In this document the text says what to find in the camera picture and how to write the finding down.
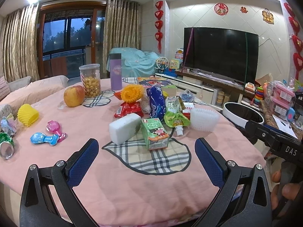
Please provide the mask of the person's right hand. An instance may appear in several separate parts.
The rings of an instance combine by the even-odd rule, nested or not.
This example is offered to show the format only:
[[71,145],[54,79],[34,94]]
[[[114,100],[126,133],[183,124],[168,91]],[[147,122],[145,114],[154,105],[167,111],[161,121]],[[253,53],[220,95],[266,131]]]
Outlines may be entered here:
[[288,183],[281,187],[279,184],[277,184],[271,193],[271,205],[272,210],[276,209],[278,207],[279,199],[278,199],[278,191],[281,189],[282,195],[287,200],[294,200],[301,188],[301,185],[298,183]]

